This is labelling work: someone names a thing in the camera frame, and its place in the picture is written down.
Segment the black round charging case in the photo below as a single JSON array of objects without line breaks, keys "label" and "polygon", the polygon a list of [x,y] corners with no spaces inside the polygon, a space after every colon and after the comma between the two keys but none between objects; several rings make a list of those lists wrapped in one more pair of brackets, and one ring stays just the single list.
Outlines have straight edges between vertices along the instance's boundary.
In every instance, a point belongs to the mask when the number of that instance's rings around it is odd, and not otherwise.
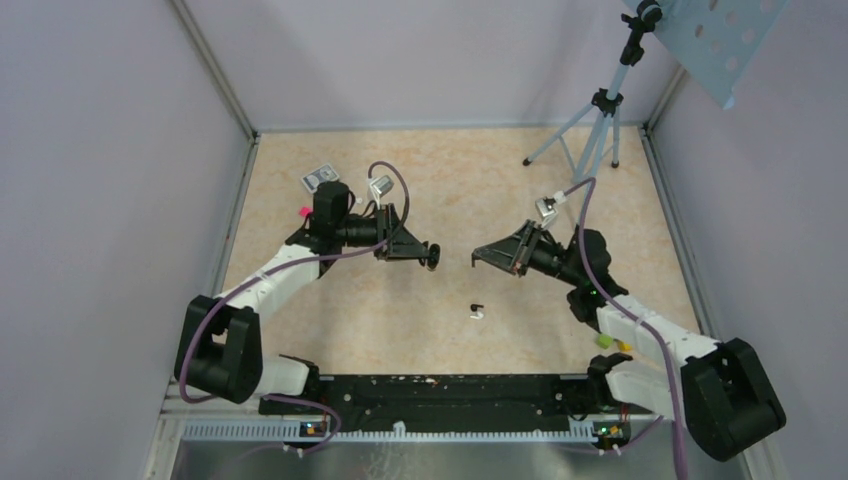
[{"label": "black round charging case", "polygon": [[435,271],[440,263],[441,247],[437,243],[433,243],[428,247],[428,255],[425,259],[424,266],[429,271]]}]

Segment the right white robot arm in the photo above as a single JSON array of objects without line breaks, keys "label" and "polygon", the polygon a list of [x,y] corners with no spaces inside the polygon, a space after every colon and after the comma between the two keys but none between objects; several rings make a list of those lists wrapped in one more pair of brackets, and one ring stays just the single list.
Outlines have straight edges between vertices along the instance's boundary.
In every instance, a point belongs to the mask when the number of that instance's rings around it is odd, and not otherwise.
[{"label": "right white robot arm", "polygon": [[571,286],[574,317],[600,334],[630,345],[642,364],[622,354],[600,356],[586,385],[589,404],[612,412],[635,404],[680,421],[709,457],[728,461],[783,429],[787,415],[754,347],[740,339],[720,341],[687,330],[645,306],[609,272],[612,257],[604,236],[576,226],[560,243],[540,224],[526,221],[513,234],[472,251],[513,276],[536,271]]}]

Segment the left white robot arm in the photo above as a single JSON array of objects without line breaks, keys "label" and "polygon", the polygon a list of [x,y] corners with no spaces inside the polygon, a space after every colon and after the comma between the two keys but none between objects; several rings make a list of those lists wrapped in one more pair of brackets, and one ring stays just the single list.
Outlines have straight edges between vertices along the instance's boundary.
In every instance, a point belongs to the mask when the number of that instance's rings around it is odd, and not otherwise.
[{"label": "left white robot arm", "polygon": [[198,295],[187,306],[174,376],[188,403],[221,398],[241,404],[255,395],[282,394],[297,413],[319,404],[315,367],[262,350],[262,323],[338,260],[373,254],[382,261],[416,261],[433,270],[439,245],[417,239],[393,204],[352,212],[343,182],[320,185],[305,223],[252,276],[217,297]]}]

